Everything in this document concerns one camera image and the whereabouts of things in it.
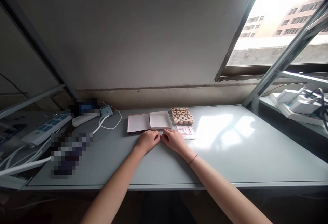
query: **white box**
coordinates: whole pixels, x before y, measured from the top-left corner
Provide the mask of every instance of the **white box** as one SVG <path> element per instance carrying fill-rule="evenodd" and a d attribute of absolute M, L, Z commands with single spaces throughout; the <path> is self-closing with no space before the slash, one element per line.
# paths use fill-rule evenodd
<path fill-rule="evenodd" d="M 149 113 L 151 130 L 171 129 L 172 122 L 167 111 Z"/>
<path fill-rule="evenodd" d="M 129 115 L 127 121 L 128 134 L 142 133 L 146 130 L 150 130 L 148 114 Z"/>

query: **glass pane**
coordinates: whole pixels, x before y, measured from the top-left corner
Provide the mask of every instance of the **glass pane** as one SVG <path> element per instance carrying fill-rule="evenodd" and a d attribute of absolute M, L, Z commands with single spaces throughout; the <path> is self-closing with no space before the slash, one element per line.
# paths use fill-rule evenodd
<path fill-rule="evenodd" d="M 227 66 L 272 65 L 323 0 L 256 0 Z M 328 28 L 295 59 L 328 62 Z"/>

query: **power strip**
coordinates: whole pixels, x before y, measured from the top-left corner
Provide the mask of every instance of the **power strip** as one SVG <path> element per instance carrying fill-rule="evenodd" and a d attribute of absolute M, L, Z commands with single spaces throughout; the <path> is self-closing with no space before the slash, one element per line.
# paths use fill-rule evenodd
<path fill-rule="evenodd" d="M 318 126 L 322 126 L 324 124 L 322 119 L 319 118 L 315 114 L 305 115 L 305 114 L 299 114 L 299 113 L 295 113 L 295 112 L 291 111 L 289 109 L 291 107 L 291 104 L 281 103 L 281 102 L 277 101 L 276 97 L 279 94 L 280 93 L 276 93 L 276 92 L 271 93 L 269 95 L 269 98 L 277 106 L 277 108 L 281 111 L 281 113 L 284 114 L 284 116 L 286 116 L 289 119 L 299 121 L 299 122 L 303 122 L 303 123 L 308 123 L 308 124 L 313 124 L 313 125 L 318 125 Z"/>
<path fill-rule="evenodd" d="M 24 138 L 22 138 L 22 141 L 31 145 L 39 145 L 48 137 L 50 137 L 51 133 L 57 131 L 59 128 L 69 122 L 72 118 L 73 117 L 69 115 L 69 111 L 66 110 L 61 114 L 58 114 L 39 128 L 37 128 L 33 132 L 26 135 Z"/>

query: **charger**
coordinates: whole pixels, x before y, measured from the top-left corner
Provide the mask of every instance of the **charger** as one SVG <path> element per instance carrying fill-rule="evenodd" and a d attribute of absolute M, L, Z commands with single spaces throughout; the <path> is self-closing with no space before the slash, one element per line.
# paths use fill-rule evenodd
<path fill-rule="evenodd" d="M 304 88 L 299 89 L 298 91 L 295 90 L 283 90 L 278 96 L 277 101 L 282 103 L 290 103 L 295 98 L 297 98 L 299 95 L 304 95 L 302 92 L 304 91 Z"/>

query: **right hand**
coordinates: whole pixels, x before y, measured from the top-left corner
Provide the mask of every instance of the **right hand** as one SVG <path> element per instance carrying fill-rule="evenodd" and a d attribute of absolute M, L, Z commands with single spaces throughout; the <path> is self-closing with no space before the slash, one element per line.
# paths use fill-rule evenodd
<path fill-rule="evenodd" d="M 164 129 L 162 140 L 167 147 L 180 155 L 189 148 L 182 134 L 176 130 Z"/>

